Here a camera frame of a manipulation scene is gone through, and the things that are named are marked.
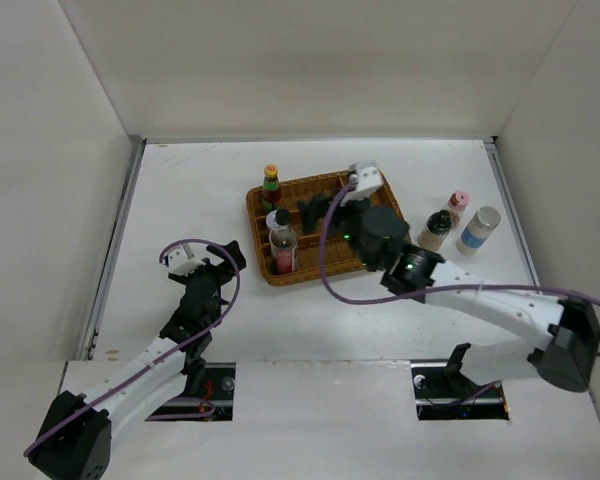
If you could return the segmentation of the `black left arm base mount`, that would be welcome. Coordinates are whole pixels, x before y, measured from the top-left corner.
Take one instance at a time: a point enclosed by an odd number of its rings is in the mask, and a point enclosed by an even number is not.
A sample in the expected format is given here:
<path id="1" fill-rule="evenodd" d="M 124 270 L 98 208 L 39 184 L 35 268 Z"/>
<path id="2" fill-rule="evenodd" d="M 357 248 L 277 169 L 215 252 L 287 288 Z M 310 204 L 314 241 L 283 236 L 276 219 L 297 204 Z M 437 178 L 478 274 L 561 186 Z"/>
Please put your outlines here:
<path id="1" fill-rule="evenodd" d="M 154 422 L 223 422 L 233 419 L 237 364 L 204 363 L 186 382 L 184 391 L 148 417 Z"/>

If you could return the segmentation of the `yellow-capped green-label sauce bottle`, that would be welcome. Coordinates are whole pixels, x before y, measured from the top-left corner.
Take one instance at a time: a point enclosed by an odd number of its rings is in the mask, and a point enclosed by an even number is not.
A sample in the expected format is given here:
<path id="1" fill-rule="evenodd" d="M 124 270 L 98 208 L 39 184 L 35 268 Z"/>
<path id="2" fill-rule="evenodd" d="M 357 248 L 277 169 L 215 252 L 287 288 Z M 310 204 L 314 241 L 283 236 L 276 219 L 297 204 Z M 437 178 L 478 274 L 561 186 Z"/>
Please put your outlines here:
<path id="1" fill-rule="evenodd" d="M 278 167 L 269 164 L 264 167 L 262 184 L 262 204 L 266 213 L 275 210 L 282 198 L 282 190 L 278 178 Z"/>

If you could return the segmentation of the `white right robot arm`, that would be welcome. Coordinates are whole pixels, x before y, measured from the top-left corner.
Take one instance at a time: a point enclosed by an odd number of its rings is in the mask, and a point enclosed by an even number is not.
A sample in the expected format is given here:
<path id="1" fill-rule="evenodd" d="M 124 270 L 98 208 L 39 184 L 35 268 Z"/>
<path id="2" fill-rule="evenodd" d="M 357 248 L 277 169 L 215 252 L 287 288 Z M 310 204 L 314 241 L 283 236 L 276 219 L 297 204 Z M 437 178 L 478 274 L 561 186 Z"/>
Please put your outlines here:
<path id="1" fill-rule="evenodd" d="M 382 274 L 390 300 L 412 299 L 469 315 L 516 335 L 488 346 L 457 345 L 444 370 L 453 394 L 496 380 L 539 377 L 570 392 L 588 389 L 600 344 L 591 301 L 531 286 L 488 285 L 442 256 L 410 243 L 409 226 L 369 199 L 345 204 L 326 194 L 300 201 L 302 228 L 343 236 L 368 271 Z"/>

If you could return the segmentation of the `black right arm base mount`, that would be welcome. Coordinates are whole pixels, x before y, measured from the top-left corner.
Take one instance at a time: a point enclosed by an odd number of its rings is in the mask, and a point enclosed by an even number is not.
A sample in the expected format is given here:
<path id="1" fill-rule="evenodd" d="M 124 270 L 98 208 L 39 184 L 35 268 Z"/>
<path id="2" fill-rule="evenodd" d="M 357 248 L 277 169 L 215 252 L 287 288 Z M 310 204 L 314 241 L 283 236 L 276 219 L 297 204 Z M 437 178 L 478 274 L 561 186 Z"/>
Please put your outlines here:
<path id="1" fill-rule="evenodd" d="M 509 420 L 502 384 L 475 384 L 460 373 L 470 344 L 454 348 L 448 360 L 410 364 L 416 415 L 420 421 Z"/>

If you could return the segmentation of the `black-capped pepper grinder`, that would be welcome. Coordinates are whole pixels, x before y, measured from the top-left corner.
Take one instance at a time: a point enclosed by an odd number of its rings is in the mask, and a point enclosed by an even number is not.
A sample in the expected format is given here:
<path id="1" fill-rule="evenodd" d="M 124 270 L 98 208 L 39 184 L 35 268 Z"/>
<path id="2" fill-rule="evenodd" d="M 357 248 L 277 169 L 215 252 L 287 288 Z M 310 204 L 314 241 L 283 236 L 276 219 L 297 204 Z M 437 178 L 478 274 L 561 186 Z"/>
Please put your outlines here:
<path id="1" fill-rule="evenodd" d="M 419 246 L 426 250 L 437 252 L 444 243 L 452 226 L 452 218 L 447 210 L 440 210 L 433 213 L 428 218 L 417 238 Z"/>

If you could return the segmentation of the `silver-capped white blue jar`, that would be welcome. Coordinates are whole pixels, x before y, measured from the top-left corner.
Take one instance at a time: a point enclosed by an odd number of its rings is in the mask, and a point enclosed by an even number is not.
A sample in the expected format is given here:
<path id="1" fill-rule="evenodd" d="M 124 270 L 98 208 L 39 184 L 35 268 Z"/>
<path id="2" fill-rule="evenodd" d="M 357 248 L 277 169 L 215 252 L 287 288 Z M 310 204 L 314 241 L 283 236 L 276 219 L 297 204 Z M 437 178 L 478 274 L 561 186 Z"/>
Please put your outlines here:
<path id="1" fill-rule="evenodd" d="M 501 222 L 500 212 L 491 206 L 480 207 L 456 241 L 457 250 L 464 255 L 475 254 Z"/>

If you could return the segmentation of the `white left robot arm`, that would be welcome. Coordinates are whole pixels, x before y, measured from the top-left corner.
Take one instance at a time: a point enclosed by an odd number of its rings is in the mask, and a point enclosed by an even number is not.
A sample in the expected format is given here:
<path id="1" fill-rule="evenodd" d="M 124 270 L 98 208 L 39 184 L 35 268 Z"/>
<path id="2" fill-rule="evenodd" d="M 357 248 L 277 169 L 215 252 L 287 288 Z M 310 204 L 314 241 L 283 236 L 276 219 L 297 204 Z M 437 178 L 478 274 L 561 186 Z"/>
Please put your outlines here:
<path id="1" fill-rule="evenodd" d="M 79 394 L 61 392 L 51 403 L 24 456 L 50 479 L 99 479 L 118 441 L 164 403 L 194 398 L 204 387 L 203 352 L 212 331 L 234 306 L 224 285 L 241 281 L 246 259 L 237 241 L 206 242 L 220 258 L 194 256 L 192 240 L 168 245 L 159 261 L 184 294 L 168 322 L 133 360 L 99 385 Z"/>

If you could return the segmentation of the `dark soy sauce bottle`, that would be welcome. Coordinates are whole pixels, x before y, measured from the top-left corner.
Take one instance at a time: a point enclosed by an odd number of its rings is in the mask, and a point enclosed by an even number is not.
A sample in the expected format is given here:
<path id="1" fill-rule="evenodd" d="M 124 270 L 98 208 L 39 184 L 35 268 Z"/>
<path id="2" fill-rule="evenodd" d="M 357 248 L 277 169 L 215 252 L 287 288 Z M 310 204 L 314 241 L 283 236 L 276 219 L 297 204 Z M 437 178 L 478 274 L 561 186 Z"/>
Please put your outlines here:
<path id="1" fill-rule="evenodd" d="M 292 227 L 291 212 L 286 209 L 276 210 L 272 225 L 269 243 L 275 271 L 278 275 L 294 273 L 297 266 L 298 236 Z"/>

